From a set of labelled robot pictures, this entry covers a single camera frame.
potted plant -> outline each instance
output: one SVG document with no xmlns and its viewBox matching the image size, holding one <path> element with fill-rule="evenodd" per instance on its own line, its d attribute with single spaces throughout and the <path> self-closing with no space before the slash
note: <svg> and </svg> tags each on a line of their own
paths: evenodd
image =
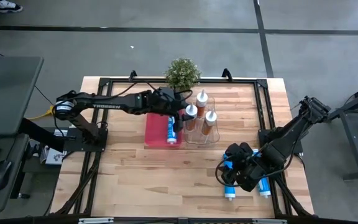
<svg viewBox="0 0 358 224">
<path fill-rule="evenodd" d="M 170 88 L 176 91 L 185 91 L 190 90 L 198 83 L 201 72 L 192 60 L 178 58 L 171 62 L 171 66 L 165 71 L 165 76 Z"/>
</svg>

white bottle cap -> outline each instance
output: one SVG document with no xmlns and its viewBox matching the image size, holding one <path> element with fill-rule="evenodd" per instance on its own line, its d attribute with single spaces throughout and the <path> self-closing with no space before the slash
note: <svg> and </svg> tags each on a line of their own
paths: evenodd
<svg viewBox="0 0 358 224">
<path fill-rule="evenodd" d="M 186 114 L 192 117 L 197 117 L 197 107 L 191 103 L 186 107 Z"/>
<path fill-rule="evenodd" d="M 214 125 L 217 118 L 218 118 L 218 116 L 215 113 L 215 110 L 211 110 L 211 111 L 207 112 L 205 115 L 205 121 L 209 126 Z"/>
<path fill-rule="evenodd" d="M 208 95 L 203 90 L 201 93 L 197 94 L 197 106 L 204 107 L 208 101 Z"/>
</svg>

yellow cable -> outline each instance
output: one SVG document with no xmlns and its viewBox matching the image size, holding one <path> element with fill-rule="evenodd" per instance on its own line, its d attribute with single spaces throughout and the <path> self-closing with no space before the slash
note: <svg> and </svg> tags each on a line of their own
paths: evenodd
<svg viewBox="0 0 358 224">
<path fill-rule="evenodd" d="M 34 120 L 34 119 L 43 118 L 44 116 L 52 115 L 52 109 L 53 109 L 53 106 L 49 106 L 49 110 L 47 110 L 47 112 L 44 113 L 43 115 L 36 116 L 36 117 L 34 117 L 34 118 L 28 118 L 28 119 L 29 119 L 29 120 Z"/>
</svg>

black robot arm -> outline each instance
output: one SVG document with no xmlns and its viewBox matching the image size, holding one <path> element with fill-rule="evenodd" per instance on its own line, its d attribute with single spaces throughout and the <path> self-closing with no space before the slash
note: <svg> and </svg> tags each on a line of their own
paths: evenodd
<svg viewBox="0 0 358 224">
<path fill-rule="evenodd" d="M 188 103 L 179 93 L 167 87 L 160 87 L 154 91 L 147 90 L 139 93 L 131 93 L 125 96 L 99 96 L 88 93 L 69 93 L 57 98 L 53 110 L 55 117 L 62 121 L 69 121 L 82 133 L 86 142 L 97 141 L 99 128 L 93 123 L 87 122 L 81 112 L 88 108 L 101 108 L 109 110 L 123 110 L 126 113 L 140 115 L 146 113 L 157 113 L 160 115 L 173 116 L 175 118 L 174 131 L 183 128 L 187 119 L 179 113 L 186 108 Z"/>
<path fill-rule="evenodd" d="M 264 177 L 281 173 L 285 168 L 287 158 L 291 156 L 296 143 L 305 135 L 307 130 L 316 123 L 322 123 L 330 108 L 316 98 L 305 97 L 300 101 L 301 108 L 298 116 L 284 127 L 274 128 L 266 135 L 266 142 L 253 156 L 252 149 L 247 143 L 232 144 L 225 154 L 233 162 L 233 170 L 222 173 L 222 179 L 227 184 L 237 181 L 240 187 L 250 192 Z"/>
</svg>

person's foot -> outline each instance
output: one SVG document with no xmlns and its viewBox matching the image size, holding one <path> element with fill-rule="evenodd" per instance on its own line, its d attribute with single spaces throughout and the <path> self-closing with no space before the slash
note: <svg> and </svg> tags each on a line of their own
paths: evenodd
<svg viewBox="0 0 358 224">
<path fill-rule="evenodd" d="M 0 1 L 0 13 L 21 12 L 22 10 L 23 7 L 18 4 L 6 0 Z"/>
</svg>

